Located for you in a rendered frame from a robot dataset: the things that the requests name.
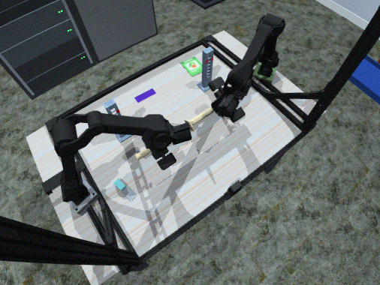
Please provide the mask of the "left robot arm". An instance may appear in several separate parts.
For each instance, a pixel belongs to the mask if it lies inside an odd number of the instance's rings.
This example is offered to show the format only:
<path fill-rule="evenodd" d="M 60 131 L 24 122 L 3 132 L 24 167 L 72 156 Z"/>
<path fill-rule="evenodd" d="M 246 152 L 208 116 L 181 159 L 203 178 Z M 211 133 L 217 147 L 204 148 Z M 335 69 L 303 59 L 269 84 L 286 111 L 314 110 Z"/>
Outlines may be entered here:
<path fill-rule="evenodd" d="M 77 138 L 76 124 L 79 123 L 88 123 L 89 127 Z M 94 110 L 86 114 L 72 114 L 62 118 L 53 123 L 52 130 L 54 149 L 62 159 L 63 171 L 62 179 L 60 179 L 62 199 L 67 203 L 72 201 L 75 205 L 81 204 L 90 192 L 83 184 L 80 168 L 75 167 L 74 155 L 78 150 L 85 148 L 97 135 L 142 136 L 146 149 L 155 150 L 166 148 L 171 143 L 176 145 L 192 139 L 188 123 L 175 127 L 160 114 L 133 117 Z"/>

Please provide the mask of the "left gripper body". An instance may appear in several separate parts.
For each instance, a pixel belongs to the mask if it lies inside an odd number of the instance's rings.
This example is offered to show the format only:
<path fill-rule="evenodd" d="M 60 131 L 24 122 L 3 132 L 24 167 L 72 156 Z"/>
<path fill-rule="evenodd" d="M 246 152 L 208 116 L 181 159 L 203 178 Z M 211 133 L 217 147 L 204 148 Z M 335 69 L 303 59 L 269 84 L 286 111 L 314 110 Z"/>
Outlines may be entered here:
<path fill-rule="evenodd" d="M 171 165 L 173 165 L 174 163 L 176 163 L 176 158 L 173 156 L 172 152 L 170 154 L 168 154 L 168 155 L 165 156 L 165 154 L 168 153 L 168 150 L 165 147 L 163 149 L 161 149 L 161 150 L 155 150 L 153 148 L 150 148 L 150 151 L 152 153 L 153 152 L 156 153 L 157 156 L 159 156 L 159 157 L 163 157 L 161 160 L 157 161 L 158 165 L 160 166 L 160 168 L 162 170 L 165 170 L 168 167 L 170 167 Z"/>

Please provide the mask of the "long beige rail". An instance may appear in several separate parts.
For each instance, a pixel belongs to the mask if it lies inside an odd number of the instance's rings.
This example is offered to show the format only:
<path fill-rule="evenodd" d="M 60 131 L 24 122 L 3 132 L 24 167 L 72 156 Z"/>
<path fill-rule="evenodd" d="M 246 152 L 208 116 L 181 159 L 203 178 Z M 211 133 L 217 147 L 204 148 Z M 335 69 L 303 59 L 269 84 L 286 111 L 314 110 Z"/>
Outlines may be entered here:
<path fill-rule="evenodd" d="M 210 107 L 209 109 L 207 109 L 204 112 L 202 112 L 201 114 L 197 115 L 196 117 L 194 117 L 190 121 L 185 119 L 185 123 L 188 123 L 191 131 L 195 131 L 195 129 L 193 128 L 192 125 L 195 125 L 196 123 L 198 123 L 199 121 L 201 121 L 202 119 L 206 118 L 207 116 L 209 116 L 210 114 L 212 114 L 214 112 L 215 111 L 213 110 L 213 108 Z M 135 155 L 135 157 L 137 158 L 137 160 L 140 160 L 141 158 L 143 158 L 146 155 L 148 155 L 149 153 L 151 153 L 149 148 L 148 149 L 145 148 L 142 151 L 137 150 L 136 152 L 137 152 L 137 154 Z"/>

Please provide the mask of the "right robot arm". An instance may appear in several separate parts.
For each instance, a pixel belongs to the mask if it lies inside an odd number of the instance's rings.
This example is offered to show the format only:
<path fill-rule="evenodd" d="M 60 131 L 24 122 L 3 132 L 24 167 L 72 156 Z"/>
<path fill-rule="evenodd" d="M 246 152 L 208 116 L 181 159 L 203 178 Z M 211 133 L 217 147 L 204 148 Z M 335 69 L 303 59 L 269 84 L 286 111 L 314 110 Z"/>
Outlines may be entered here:
<path fill-rule="evenodd" d="M 218 116 L 231 117 L 239 104 L 239 100 L 248 94 L 252 85 L 252 68 L 257 60 L 262 62 L 258 74 L 266 77 L 270 77 L 273 71 L 271 68 L 273 69 L 279 64 L 278 53 L 275 51 L 276 37 L 283 32 L 285 20 L 267 13 L 266 16 L 263 15 L 260 18 L 259 23 L 261 24 L 257 27 L 256 34 L 242 61 L 236 64 L 228 74 L 222 89 L 226 95 L 220 95 L 217 100 L 211 103 L 211 107 Z"/>

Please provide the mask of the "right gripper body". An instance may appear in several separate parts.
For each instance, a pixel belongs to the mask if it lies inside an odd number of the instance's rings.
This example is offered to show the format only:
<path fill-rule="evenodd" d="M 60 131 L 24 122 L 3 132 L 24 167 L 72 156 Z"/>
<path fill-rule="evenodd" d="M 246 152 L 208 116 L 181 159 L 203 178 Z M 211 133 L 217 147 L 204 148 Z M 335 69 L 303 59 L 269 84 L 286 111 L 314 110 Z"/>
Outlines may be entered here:
<path fill-rule="evenodd" d="M 208 86 L 210 87 L 211 91 L 213 91 L 213 92 L 216 89 L 218 89 L 218 91 L 216 92 L 216 95 L 219 98 L 220 95 L 223 95 L 223 93 L 224 93 L 224 91 L 222 91 L 222 86 L 224 84 L 225 84 L 225 81 L 219 76 L 216 79 L 209 82 Z M 226 92 L 224 93 L 224 95 L 226 95 Z M 245 112 L 243 111 L 242 107 L 240 107 L 238 109 L 235 109 L 232 116 L 229 118 L 234 123 L 234 122 L 238 121 L 239 119 L 241 119 L 243 116 L 245 116 Z"/>

